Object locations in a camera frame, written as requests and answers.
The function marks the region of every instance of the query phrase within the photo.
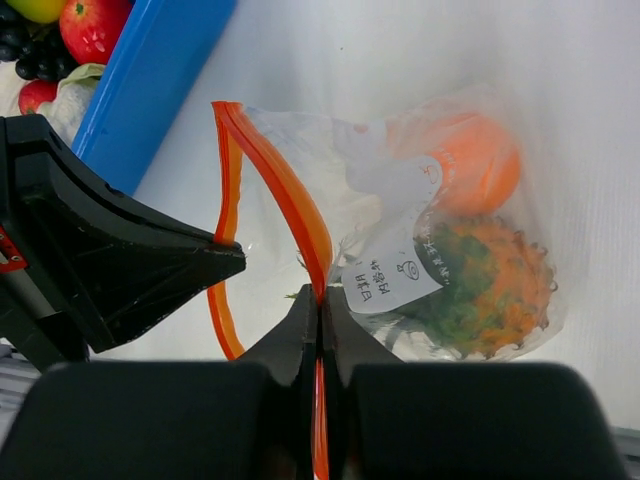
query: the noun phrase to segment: transparent plastic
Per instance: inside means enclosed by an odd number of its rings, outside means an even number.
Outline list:
[[[318,301],[342,288],[353,318],[407,361],[508,360],[560,330],[552,252],[524,181],[535,164],[490,87],[367,124],[229,105],[216,107],[231,141],[223,178],[253,166],[223,181],[219,232],[233,235],[218,240],[243,244],[248,268],[210,297],[219,335],[247,331],[267,301],[282,310],[275,325],[308,276]]]

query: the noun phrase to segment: red apple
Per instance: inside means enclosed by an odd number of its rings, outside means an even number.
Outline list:
[[[53,102],[58,94],[58,84],[34,80],[27,83],[18,96],[18,107],[20,113],[29,115],[36,113],[42,102]]]
[[[131,12],[129,0],[68,0],[60,33],[76,61],[106,65]]]

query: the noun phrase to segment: white label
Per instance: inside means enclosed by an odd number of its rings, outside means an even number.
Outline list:
[[[347,303],[356,313],[389,312],[442,288],[425,270],[413,240],[416,220],[442,184],[442,168],[426,156],[389,167],[370,172],[363,183],[381,197],[387,214],[402,213],[342,273]]]

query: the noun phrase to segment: black plastic part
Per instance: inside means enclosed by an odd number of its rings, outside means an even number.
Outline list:
[[[312,428],[315,365],[318,355],[318,308],[310,285],[302,287],[287,316],[238,362],[264,365],[278,384],[274,418],[282,421],[273,431],[297,465],[297,478],[312,480]]]
[[[402,361],[353,320],[342,289],[327,289],[321,318],[329,474],[342,478],[348,457],[357,455],[358,448],[356,409],[347,391],[354,368],[362,363],[402,365]]]
[[[0,224],[28,261],[25,272],[52,313],[63,314],[46,319],[50,331],[64,328],[96,352],[138,338],[245,268],[238,245],[216,245],[212,234],[111,188],[37,115],[0,118]],[[2,277],[0,289],[16,297]],[[34,325],[44,321],[29,312],[28,299],[21,301]],[[4,304],[2,316],[8,316]],[[56,338],[50,338],[54,345]],[[55,357],[36,363],[42,368]]]
[[[250,363],[102,363],[51,369],[0,453],[0,478],[260,479],[275,384]]]
[[[592,393],[565,367],[362,365],[349,390],[367,479],[627,478]]]
[[[37,369],[87,358],[87,344],[68,317],[51,322],[36,320],[2,288],[0,306],[1,334],[10,338],[18,351],[29,352],[29,360]]]

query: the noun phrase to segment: white background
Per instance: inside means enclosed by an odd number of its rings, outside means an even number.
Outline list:
[[[639,25],[636,0],[241,0],[137,198],[215,227],[212,100],[361,121],[490,82],[521,121],[569,306],[527,359],[575,367],[640,429]],[[200,296],[110,356],[222,354]]]

